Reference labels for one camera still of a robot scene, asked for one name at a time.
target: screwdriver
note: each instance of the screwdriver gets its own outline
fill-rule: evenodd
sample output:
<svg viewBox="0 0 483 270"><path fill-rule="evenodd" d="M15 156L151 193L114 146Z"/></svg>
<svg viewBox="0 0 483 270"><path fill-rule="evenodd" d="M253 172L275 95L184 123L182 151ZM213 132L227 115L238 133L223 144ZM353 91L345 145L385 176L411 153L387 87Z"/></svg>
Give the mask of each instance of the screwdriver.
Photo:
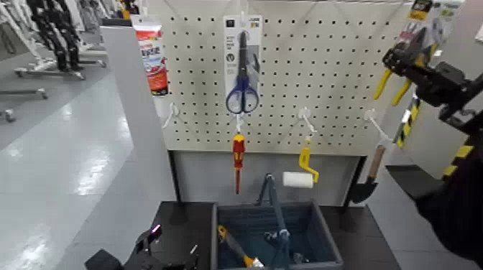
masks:
<svg viewBox="0 0 483 270"><path fill-rule="evenodd" d="M237 134L233 138L236 194L240 193L240 170L242 170L243 167L243 153L245 153L245 137L241 134Z"/></svg>

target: yellow-handled pliers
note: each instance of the yellow-handled pliers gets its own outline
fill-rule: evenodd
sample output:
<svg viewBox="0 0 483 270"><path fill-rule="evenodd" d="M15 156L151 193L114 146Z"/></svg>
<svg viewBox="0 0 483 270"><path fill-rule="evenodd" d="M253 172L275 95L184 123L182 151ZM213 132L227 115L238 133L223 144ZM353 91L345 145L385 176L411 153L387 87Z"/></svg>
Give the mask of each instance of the yellow-handled pliers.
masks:
<svg viewBox="0 0 483 270"><path fill-rule="evenodd" d="M394 47L394 50L403 50L405 58L408 59L408 62L415 62L417 65L419 62L422 62L420 61L419 55L423 48L423 42L424 42L425 36L426 36L426 28L424 27L414 36L414 38L411 40L411 42L409 43L406 49L404 49L405 47L404 43L399 43ZM389 77L391 75L392 75L392 70L390 69L390 67L386 68L386 70L384 71L384 74L381 77L381 80L379 81L379 84L377 85L376 91L374 92L375 100L381 96L382 91L386 87L386 83L389 80ZM406 94L410 86L411 86L411 81L406 79L406 81L404 82L404 85L402 85L402 87L396 93L396 96L394 96L394 98L392 99L391 104L393 106L396 106L399 103L399 101L404 96L404 94Z"/></svg>

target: scissors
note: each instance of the scissors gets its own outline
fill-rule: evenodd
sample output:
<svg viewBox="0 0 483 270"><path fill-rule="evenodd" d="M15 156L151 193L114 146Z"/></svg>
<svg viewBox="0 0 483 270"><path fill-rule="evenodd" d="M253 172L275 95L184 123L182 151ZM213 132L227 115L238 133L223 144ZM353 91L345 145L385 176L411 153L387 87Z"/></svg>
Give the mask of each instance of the scissors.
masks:
<svg viewBox="0 0 483 270"><path fill-rule="evenodd" d="M226 108L231 113L250 113L257 108L259 97L255 89L250 86L247 72L247 33L239 36L239 64L236 75L236 85L226 97Z"/></svg>

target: black table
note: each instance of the black table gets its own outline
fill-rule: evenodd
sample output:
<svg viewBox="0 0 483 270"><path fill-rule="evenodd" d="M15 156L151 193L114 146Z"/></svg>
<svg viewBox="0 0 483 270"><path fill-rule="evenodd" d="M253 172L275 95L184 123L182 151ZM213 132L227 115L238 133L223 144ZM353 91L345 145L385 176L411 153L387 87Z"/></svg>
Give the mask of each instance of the black table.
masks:
<svg viewBox="0 0 483 270"><path fill-rule="evenodd" d="M181 262L197 244L198 268L210 269L211 213L208 202L162 202L152 224L161 224L163 234L152 254L163 262ZM346 270L400 270L394 255L368 208L349 208L344 214L339 207L321 206L321 211L341 252ZM133 256L125 269L139 269Z"/></svg>

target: white pegboard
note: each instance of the white pegboard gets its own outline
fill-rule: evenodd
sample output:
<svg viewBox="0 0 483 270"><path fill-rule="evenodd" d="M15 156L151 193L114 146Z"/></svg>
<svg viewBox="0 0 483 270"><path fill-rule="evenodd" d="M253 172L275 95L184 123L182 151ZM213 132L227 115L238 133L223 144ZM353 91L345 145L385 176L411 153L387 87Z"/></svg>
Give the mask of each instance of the white pegboard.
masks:
<svg viewBox="0 0 483 270"><path fill-rule="evenodd" d="M164 129L168 149L231 151L236 121L225 108L222 18L237 8L238 1L149 3L165 30L166 98L180 109ZM381 99L372 100L382 56L409 9L410 3L393 1L249 1L249 14L264 18L264 37L260 105L242 127L247 151L298 153L308 134L297 117L305 106L318 130L314 154L373 151L379 136L363 115L371 108L384 112L402 85L393 76Z"/></svg>

